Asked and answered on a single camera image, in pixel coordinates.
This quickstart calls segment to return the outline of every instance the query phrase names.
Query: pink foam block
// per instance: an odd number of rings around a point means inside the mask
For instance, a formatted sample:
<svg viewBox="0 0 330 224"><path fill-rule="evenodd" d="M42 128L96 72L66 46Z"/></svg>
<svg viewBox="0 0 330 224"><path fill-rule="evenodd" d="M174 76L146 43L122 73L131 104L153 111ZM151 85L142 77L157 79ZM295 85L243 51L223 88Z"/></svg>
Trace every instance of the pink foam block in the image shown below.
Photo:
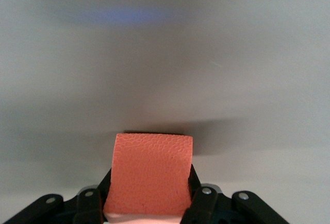
<svg viewBox="0 0 330 224"><path fill-rule="evenodd" d="M182 216L191 160L190 136L118 134L104 212Z"/></svg>

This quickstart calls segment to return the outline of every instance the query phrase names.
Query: white backdrop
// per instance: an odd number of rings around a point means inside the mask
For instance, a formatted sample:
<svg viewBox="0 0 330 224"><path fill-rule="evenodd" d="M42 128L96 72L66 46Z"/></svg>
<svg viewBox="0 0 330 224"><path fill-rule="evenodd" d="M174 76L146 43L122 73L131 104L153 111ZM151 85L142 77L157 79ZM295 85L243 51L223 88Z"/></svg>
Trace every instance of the white backdrop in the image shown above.
<svg viewBox="0 0 330 224"><path fill-rule="evenodd" d="M0 222L194 136L202 182L330 223L330 0L0 0Z"/></svg>

